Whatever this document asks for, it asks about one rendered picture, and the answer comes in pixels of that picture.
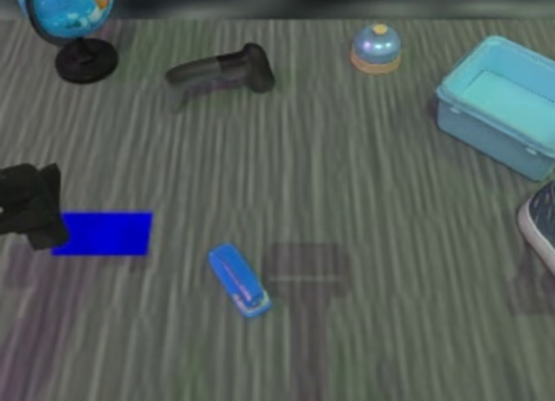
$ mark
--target black globe stand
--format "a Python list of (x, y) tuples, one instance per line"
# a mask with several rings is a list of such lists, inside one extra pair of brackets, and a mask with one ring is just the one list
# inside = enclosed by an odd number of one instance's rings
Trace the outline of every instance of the black globe stand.
[(118, 52), (111, 43), (77, 38), (60, 49), (55, 69), (66, 82), (90, 84), (108, 77), (116, 69)]
[(99, 82), (114, 72), (119, 56), (111, 43), (96, 38), (52, 36), (36, 15), (34, 0), (25, 0), (25, 8), (37, 35), (47, 43), (61, 47), (55, 58), (55, 69), (63, 80), (75, 84), (90, 84)]

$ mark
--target blue bell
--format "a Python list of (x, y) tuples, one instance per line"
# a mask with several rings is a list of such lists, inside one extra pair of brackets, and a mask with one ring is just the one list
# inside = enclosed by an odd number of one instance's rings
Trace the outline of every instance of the blue bell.
[(401, 39), (395, 30), (382, 23), (368, 26), (356, 35), (350, 60), (365, 73), (394, 71), (401, 63)]

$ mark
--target shoe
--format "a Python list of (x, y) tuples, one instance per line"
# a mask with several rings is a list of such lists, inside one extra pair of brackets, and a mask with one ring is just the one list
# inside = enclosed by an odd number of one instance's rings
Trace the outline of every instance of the shoe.
[(526, 242), (555, 274), (555, 181), (519, 209), (518, 225)]

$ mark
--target blue stapler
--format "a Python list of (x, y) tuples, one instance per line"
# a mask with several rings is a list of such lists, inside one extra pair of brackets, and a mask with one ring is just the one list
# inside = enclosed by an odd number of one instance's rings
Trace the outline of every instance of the blue stapler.
[(214, 248), (208, 260), (241, 314), (253, 318), (270, 310), (268, 293), (234, 245), (226, 243)]

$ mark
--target gray wood surface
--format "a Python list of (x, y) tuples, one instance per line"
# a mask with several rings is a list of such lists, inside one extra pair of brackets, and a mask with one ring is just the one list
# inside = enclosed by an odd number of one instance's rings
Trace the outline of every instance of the gray wood surface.
[[(2, 401), (295, 399), (290, 326), (306, 319), (290, 314), (319, 303), (276, 298), (243, 320), (206, 263), (228, 240), (259, 272), (274, 244), (348, 254), (346, 293), (326, 297), (314, 336), (329, 400), (554, 398), (549, 277), (514, 223), (538, 185), (442, 134), (429, 104), (487, 35), (555, 57), (555, 21), (391, 21), (402, 66), (380, 77), (349, 64), (364, 24), (111, 22), (120, 67), (75, 87), (27, 23), (0, 23), (2, 166), (57, 162), (67, 210), (154, 211), (143, 260), (2, 238)], [(266, 48), (274, 92), (168, 113), (165, 70), (247, 41)]]

